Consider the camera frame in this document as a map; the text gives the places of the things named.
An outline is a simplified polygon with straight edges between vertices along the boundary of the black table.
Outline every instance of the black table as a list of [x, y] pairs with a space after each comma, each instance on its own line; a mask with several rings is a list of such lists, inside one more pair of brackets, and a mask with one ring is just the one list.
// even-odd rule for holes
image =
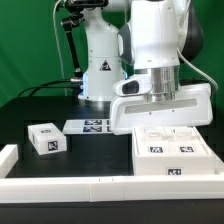
[[[77, 104], [72, 97], [25, 97], [0, 108], [0, 148], [18, 144], [19, 161], [9, 177], [132, 175], [131, 135], [67, 136], [68, 151], [39, 156], [28, 140], [27, 126], [67, 119], [108, 119], [109, 108]], [[220, 148], [221, 115], [200, 132]], [[158, 200], [83, 203], [0, 204], [1, 223], [223, 223], [224, 200]]]

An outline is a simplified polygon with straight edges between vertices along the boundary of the white plastic casing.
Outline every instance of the white plastic casing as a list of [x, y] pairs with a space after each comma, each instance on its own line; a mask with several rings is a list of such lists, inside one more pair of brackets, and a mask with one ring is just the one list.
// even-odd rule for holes
[[100, 8], [85, 9], [83, 13], [89, 61], [79, 99], [111, 101], [115, 96], [113, 85], [125, 75], [118, 56], [118, 29], [104, 21]]
[[28, 134], [39, 155], [67, 150], [66, 137], [52, 123], [30, 125]]
[[130, 23], [134, 69], [179, 65], [178, 26], [172, 0], [133, 1]]
[[215, 173], [216, 155], [195, 128], [133, 129], [134, 175], [207, 175]]
[[178, 26], [178, 48], [180, 52], [182, 52], [186, 38], [187, 38], [187, 32], [188, 32], [188, 20], [189, 20], [189, 14], [186, 14], [186, 6], [187, 6], [187, 0], [173, 0], [174, 8], [176, 12], [176, 19], [177, 19], [177, 26]]

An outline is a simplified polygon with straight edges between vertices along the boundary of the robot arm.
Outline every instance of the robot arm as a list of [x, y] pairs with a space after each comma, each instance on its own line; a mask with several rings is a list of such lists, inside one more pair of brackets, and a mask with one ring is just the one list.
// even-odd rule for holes
[[179, 84], [177, 49], [192, 59], [202, 47], [199, 44], [193, 53], [185, 51], [191, 47], [192, 37], [202, 39], [198, 24], [197, 32], [191, 32], [195, 15], [191, 11], [189, 17], [189, 3], [132, 2], [131, 19], [120, 30], [118, 40], [120, 56], [133, 65], [134, 75], [114, 85], [117, 97], [110, 108], [113, 133], [131, 133], [133, 127], [142, 125], [198, 126], [211, 122], [210, 85]]
[[[78, 98], [82, 103], [91, 105], [107, 105], [114, 98], [114, 83], [124, 79], [125, 72], [118, 55], [118, 29], [106, 22], [102, 17], [102, 7], [108, 5], [107, 0], [66, 0], [65, 7], [70, 12], [67, 27], [77, 27], [81, 23], [85, 27], [88, 47], [88, 68], [83, 74], [83, 92]], [[72, 53], [73, 64], [77, 69], [76, 54]]]

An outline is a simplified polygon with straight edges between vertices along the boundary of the white block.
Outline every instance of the white block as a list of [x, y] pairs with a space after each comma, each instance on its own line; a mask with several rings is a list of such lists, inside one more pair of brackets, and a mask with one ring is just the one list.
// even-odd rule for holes
[[39, 155], [67, 150], [66, 137], [52, 123], [28, 126], [28, 135]]
[[208, 199], [223, 197], [223, 175], [124, 177], [124, 200]]
[[18, 160], [17, 145], [6, 145], [0, 152], [0, 178], [5, 178]]
[[0, 180], [0, 203], [87, 202], [89, 178]]
[[134, 128], [132, 157], [135, 175], [215, 173], [215, 154], [195, 128]]
[[89, 182], [90, 201], [122, 201], [122, 177], [95, 177]]

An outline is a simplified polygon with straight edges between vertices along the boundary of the warning label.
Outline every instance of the warning label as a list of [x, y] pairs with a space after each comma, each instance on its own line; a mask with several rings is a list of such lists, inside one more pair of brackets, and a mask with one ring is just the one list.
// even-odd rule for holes
[[111, 68], [106, 60], [102, 64], [100, 71], [111, 71]]

